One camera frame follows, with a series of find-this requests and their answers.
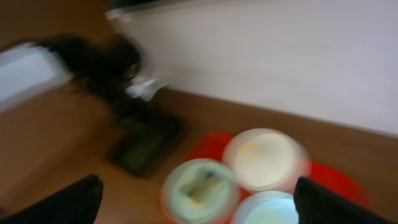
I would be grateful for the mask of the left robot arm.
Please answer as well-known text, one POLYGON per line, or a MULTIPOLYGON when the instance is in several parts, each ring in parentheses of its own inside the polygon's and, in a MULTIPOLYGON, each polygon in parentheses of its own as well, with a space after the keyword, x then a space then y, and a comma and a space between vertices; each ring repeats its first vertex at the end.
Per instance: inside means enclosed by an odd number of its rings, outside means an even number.
POLYGON ((38 44, 59 55, 73 81, 104 100, 120 121, 153 125, 162 119, 157 108, 125 92, 131 80, 128 73, 140 71, 142 57, 140 49, 124 37, 117 35, 96 45, 77 35, 62 34, 41 39, 38 44))

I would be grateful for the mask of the light green plate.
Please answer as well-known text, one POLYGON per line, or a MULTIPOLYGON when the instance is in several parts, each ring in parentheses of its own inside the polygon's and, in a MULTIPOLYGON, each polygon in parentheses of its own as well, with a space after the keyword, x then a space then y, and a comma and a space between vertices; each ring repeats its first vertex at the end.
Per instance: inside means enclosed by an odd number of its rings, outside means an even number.
POLYGON ((192 159, 176 167, 160 191, 164 213, 175 223, 224 223, 237 207, 234 174, 213 159, 192 159))

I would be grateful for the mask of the green and yellow sponge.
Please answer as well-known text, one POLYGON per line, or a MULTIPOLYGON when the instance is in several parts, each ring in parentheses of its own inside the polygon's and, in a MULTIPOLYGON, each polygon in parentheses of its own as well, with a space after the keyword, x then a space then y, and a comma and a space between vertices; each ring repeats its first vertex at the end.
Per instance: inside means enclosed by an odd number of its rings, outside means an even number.
POLYGON ((198 171, 193 180, 180 187, 180 193, 193 200, 202 203, 208 197, 209 192, 221 182, 219 175, 210 170, 198 171))

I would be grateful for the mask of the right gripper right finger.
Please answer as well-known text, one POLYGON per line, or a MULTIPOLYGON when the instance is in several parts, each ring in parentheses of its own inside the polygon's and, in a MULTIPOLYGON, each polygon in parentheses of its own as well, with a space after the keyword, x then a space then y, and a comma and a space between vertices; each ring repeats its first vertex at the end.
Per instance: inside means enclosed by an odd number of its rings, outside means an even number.
POLYGON ((306 177, 297 181, 294 204, 299 224, 394 224, 306 177))

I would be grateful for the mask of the white plate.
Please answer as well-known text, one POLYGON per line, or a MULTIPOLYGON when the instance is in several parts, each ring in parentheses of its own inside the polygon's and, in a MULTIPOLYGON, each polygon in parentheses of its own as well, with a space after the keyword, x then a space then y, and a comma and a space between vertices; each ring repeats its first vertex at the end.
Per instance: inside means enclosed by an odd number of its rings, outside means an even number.
POLYGON ((305 148, 289 135, 269 128, 250 129, 227 143, 223 163, 240 186, 251 192, 292 192, 301 176, 310 174, 305 148))

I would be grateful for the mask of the light blue plate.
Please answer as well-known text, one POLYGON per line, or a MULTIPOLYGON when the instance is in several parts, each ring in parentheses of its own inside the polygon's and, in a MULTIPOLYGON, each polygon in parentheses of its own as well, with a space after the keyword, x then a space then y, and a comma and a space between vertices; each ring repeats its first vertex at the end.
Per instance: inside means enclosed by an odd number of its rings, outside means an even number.
POLYGON ((298 224, 292 194, 280 191, 258 192, 244 199, 235 211, 232 224, 298 224))

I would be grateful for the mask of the red plastic tray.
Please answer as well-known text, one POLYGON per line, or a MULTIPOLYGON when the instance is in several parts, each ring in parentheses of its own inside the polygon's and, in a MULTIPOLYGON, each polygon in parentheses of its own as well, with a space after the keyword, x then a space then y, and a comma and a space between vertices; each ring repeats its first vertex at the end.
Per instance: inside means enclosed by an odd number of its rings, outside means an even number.
MULTIPOLYGON (((224 139, 217 139, 217 138, 211 138, 208 142, 204 142, 192 155, 192 159, 213 159, 216 160, 217 162, 223 163, 222 157, 223 157, 223 152, 225 150, 225 147, 227 146, 227 143, 232 140, 233 137, 226 137, 224 139)), ((356 183, 351 177, 348 177, 346 174, 337 171, 335 169, 332 169, 331 167, 325 166, 323 164, 313 162, 310 160, 310 174, 306 178, 322 185, 323 187, 327 188, 328 190, 331 190, 332 192, 336 193, 337 195, 349 200, 352 203, 355 203, 356 205, 359 205, 360 207, 363 207, 367 210, 368 207, 368 200, 364 194, 363 189, 361 186, 356 183)), ((249 196, 256 194, 258 192, 251 192, 248 191, 244 188, 242 188, 239 184, 240 188, 240 199, 237 207, 234 209, 232 214, 229 216, 229 218, 224 222, 224 223, 231 223, 231 219, 235 213, 235 211, 238 209, 240 206, 241 202, 248 198, 249 196)), ((294 197, 294 191, 295 188, 292 192, 285 192, 288 194, 292 194, 294 197)))

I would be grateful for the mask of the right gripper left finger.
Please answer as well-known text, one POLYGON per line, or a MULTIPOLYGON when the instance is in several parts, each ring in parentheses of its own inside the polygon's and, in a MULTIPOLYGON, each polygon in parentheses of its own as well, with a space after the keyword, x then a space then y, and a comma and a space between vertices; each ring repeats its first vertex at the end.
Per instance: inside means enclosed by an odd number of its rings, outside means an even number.
POLYGON ((94 224, 103 190, 103 181, 91 174, 1 219, 1 224, 94 224))

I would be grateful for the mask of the black plastic tray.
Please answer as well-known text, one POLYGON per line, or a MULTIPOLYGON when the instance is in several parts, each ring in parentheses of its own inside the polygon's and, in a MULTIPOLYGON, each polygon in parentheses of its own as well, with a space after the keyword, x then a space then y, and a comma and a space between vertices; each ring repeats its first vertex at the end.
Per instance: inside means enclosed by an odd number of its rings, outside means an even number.
POLYGON ((147 113, 124 123, 125 135, 109 153, 111 162, 142 177, 150 174, 178 138, 182 120, 170 113, 147 113))

